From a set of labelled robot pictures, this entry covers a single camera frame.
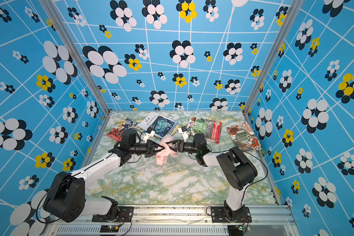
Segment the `pink cloth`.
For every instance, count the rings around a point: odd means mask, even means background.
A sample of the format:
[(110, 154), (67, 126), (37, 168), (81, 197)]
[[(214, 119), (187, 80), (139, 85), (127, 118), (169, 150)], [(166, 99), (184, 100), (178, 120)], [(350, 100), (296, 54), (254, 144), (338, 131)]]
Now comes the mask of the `pink cloth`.
[[(166, 142), (169, 142), (169, 141), (173, 141), (174, 139), (175, 138), (172, 135), (167, 134), (161, 139), (160, 142), (166, 143)], [(167, 145), (166, 150), (163, 151), (162, 154), (156, 154), (156, 164), (157, 165), (159, 165), (159, 166), (164, 165), (167, 162), (167, 159), (168, 159), (169, 156), (178, 157), (178, 153), (177, 153), (177, 155), (168, 155), (168, 153), (167, 153), (168, 149), (172, 149), (172, 147)]]

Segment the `white book with galaxy cover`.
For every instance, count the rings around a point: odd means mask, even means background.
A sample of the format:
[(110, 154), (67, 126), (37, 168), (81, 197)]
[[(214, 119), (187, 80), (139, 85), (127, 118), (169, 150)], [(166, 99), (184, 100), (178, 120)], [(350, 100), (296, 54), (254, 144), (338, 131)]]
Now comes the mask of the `white book with galaxy cover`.
[(137, 126), (144, 131), (151, 128), (155, 131), (154, 135), (162, 139), (165, 135), (171, 134), (177, 124), (175, 120), (156, 112), (150, 112)]

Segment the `red manga book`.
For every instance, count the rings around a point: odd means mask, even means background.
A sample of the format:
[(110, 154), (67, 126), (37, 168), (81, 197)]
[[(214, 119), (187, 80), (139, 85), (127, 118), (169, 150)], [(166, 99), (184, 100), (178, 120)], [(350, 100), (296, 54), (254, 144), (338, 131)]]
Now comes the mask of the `red manga book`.
[(124, 118), (124, 119), (120, 120), (120, 122), (107, 133), (107, 136), (115, 141), (121, 141), (122, 134), (127, 129), (136, 127), (137, 124), (138, 124), (138, 122), (135, 122), (129, 118)]

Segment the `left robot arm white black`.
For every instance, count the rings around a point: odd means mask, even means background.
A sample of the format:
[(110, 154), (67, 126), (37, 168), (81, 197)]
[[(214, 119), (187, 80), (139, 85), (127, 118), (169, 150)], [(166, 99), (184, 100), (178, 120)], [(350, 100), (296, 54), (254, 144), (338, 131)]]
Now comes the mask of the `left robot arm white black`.
[(150, 157), (168, 148), (167, 144), (147, 140), (142, 143), (135, 129), (128, 129), (122, 140), (101, 159), (71, 173), (60, 172), (42, 199), (43, 209), (70, 223), (83, 215), (96, 215), (114, 221), (119, 216), (118, 202), (110, 197), (86, 198), (86, 190), (107, 173), (128, 162), (134, 155)]

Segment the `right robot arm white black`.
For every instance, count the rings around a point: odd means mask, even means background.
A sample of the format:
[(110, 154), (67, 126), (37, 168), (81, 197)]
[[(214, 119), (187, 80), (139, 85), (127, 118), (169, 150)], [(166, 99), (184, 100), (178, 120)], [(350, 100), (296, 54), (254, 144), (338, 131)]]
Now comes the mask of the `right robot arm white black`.
[(242, 219), (249, 222), (250, 213), (243, 200), (246, 189), (254, 183), (258, 171), (241, 149), (232, 147), (227, 151), (212, 152), (203, 134), (196, 134), (193, 142), (173, 140), (166, 144), (175, 152), (195, 154), (201, 166), (219, 166), (230, 185), (228, 197), (224, 202), (225, 220), (234, 223)]

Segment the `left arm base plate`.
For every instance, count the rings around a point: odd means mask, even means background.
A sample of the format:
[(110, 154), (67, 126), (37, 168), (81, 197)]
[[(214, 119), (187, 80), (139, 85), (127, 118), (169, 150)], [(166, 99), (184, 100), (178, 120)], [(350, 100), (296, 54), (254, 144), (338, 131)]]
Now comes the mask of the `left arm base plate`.
[(134, 214), (133, 206), (116, 206), (105, 215), (94, 215), (92, 222), (130, 222)]

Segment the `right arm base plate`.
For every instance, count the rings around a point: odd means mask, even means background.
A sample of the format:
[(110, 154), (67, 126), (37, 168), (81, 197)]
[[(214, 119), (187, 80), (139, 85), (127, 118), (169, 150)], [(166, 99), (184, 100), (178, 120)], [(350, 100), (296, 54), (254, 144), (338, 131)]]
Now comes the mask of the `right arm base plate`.
[(248, 207), (244, 206), (233, 211), (228, 207), (211, 206), (210, 216), (213, 223), (241, 223), (247, 224), (252, 222), (252, 217)]

